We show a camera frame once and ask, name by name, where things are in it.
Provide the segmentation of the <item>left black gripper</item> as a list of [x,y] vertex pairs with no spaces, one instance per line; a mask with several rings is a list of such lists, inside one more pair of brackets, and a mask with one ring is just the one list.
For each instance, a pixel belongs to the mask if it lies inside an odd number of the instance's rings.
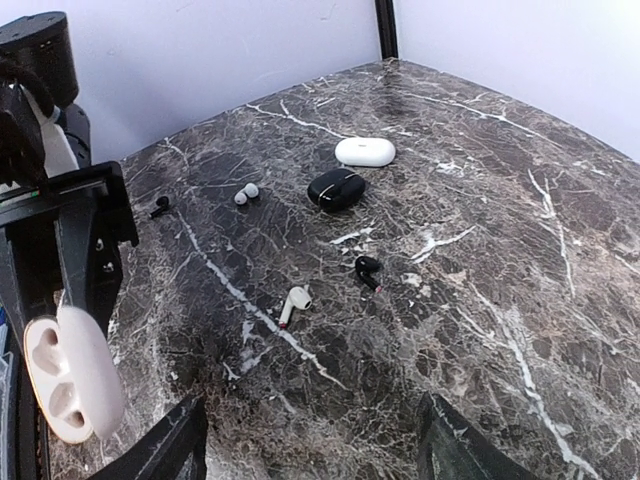
[[1,197],[1,476],[48,479],[48,436],[24,365],[28,322],[62,304],[108,320],[122,282],[119,246],[139,243],[122,168],[106,162]]

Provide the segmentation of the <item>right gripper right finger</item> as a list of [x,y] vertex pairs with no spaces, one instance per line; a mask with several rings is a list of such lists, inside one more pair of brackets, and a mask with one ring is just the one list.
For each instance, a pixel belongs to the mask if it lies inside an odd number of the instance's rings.
[[533,479],[535,475],[494,447],[437,393],[421,398],[417,419],[420,479]]

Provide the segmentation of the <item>white stem earbud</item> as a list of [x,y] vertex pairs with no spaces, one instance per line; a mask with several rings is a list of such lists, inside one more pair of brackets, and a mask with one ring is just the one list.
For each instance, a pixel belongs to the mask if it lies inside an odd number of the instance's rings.
[[308,310],[311,304],[312,304],[312,299],[309,293],[303,287],[299,287],[299,286],[293,287],[289,291],[287,298],[285,300],[283,309],[281,311],[279,322],[278,322],[279,327],[281,329],[287,328],[291,318],[292,311],[294,309]]

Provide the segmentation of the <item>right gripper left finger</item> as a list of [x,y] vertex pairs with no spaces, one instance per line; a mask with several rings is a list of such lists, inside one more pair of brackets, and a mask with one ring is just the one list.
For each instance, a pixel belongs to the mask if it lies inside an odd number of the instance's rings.
[[90,479],[205,479],[207,432],[204,398],[186,396],[125,454]]

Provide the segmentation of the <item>beige gold-rimmed charging case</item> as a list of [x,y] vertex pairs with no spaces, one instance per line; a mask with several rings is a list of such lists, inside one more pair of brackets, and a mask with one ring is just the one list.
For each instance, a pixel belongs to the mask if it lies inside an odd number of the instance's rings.
[[103,331],[86,311],[68,305],[32,319],[24,359],[38,406],[63,442],[109,438],[120,426],[125,395]]

